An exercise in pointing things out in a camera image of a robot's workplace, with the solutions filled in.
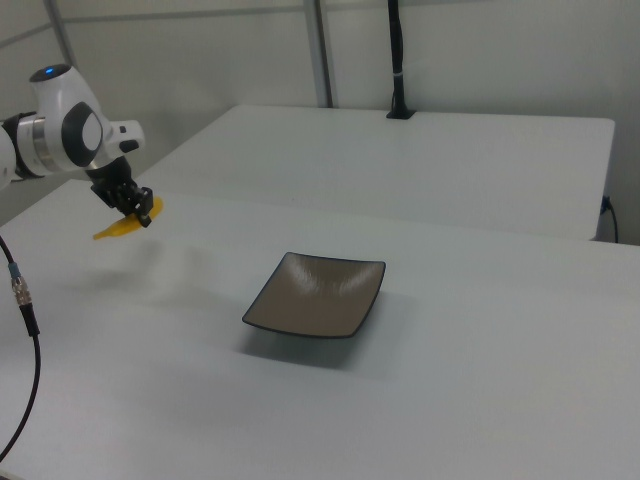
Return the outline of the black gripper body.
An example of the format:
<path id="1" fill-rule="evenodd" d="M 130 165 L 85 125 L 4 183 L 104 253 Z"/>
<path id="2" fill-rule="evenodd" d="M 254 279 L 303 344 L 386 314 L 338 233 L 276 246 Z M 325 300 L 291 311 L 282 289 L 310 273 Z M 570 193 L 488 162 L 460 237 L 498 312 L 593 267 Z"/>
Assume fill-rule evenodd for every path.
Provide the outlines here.
<path id="1" fill-rule="evenodd" d="M 107 206 L 115 208 L 115 194 L 122 193 L 130 199 L 135 213 L 136 192 L 141 187 L 133 180 L 131 166 L 124 156 L 104 167 L 87 170 L 86 174 L 92 182 L 91 190 Z"/>

